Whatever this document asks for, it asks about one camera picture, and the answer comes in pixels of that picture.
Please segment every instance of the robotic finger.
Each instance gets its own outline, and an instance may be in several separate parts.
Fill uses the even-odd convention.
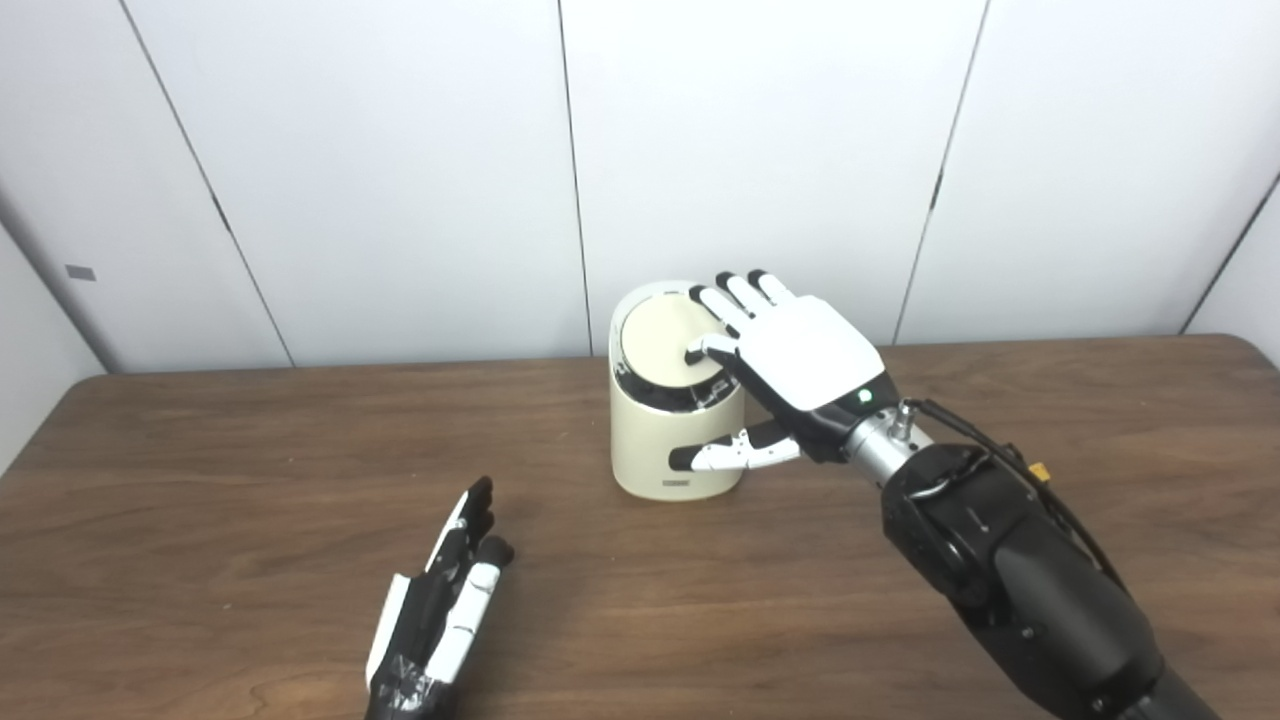
[[[776,420],[744,428],[707,445],[690,445],[671,451],[672,470],[740,470],[764,468],[800,457],[800,445]]]

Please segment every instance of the black cable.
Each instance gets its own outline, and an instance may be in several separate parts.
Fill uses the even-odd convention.
[[[1111,564],[1111,560],[1107,557],[1107,553],[1102,551],[1102,546],[1100,546],[1098,542],[1093,539],[1093,536],[1089,534],[1089,530],[1084,528],[1084,525],[1080,523],[1080,519],[1076,518],[1075,514],[1071,512],[1071,509],[1068,507],[1061,501],[1061,498],[1057,497],[1057,493],[1053,492],[1053,488],[1051,488],[1048,483],[1042,482],[1039,478],[1037,478],[1030,471],[1030,469],[1027,468],[1027,464],[1023,462],[1020,457],[1014,455],[1014,452],[1009,447],[997,445],[996,441],[991,439],[986,433],[979,430],[973,423],[965,420],[964,418],[938,405],[933,400],[908,398],[905,400],[905,402],[910,406],[914,406],[920,413],[924,413],[929,418],[933,418],[934,420],[960,433],[961,436],[965,436],[966,438],[977,442],[988,452],[998,457],[1010,470],[1012,470],[1019,478],[1021,478],[1027,484],[1029,484],[1036,491],[1037,497],[1039,497],[1041,503],[1044,505],[1046,510],[1048,510],[1051,514],[1056,514],[1070,527],[1071,532],[1075,533],[1078,538],[1080,538],[1080,542],[1084,543],[1084,547],[1088,548],[1091,555],[1093,555],[1093,560],[1097,562],[1098,569],[1102,570],[1102,574],[1110,578],[1115,584],[1120,585],[1120,589],[1123,589],[1125,593],[1129,592],[1129,589],[1124,584],[1124,580],[1120,579],[1120,573],[1116,571],[1115,565]]]

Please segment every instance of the black and white robotic hand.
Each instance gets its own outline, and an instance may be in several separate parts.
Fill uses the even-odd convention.
[[[454,680],[471,651],[502,569],[515,551],[493,529],[493,480],[480,478],[462,493],[426,568],[394,575],[365,680],[365,720],[451,720]]]
[[[946,596],[1033,702],[1064,720],[1219,720],[1166,664],[1098,543],[1011,445],[931,400],[899,396],[879,352],[827,302],[755,270],[690,297],[730,337],[689,364],[723,365],[773,419],[676,448],[676,470],[847,462],[881,491],[886,537]],[[936,443],[927,415],[970,442]]]

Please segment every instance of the white wall panel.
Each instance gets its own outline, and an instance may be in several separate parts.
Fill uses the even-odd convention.
[[[563,0],[595,350],[631,288],[767,268],[892,338],[980,0]]]
[[[0,473],[67,388],[101,372],[61,307],[0,228]]]
[[[116,369],[288,364],[116,3],[0,4],[0,214]]]
[[[900,342],[1178,332],[1280,168],[1280,4],[995,0]]]
[[[1187,332],[1243,337],[1280,365],[1280,193],[1271,193]]]
[[[585,355],[554,0],[129,0],[300,365]]]

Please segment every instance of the container lid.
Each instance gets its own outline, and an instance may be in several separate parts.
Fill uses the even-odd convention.
[[[685,364],[689,343],[724,328],[684,292],[655,295],[627,314],[622,323],[622,356],[645,380],[663,387],[692,387],[709,380],[721,366],[703,359]]]

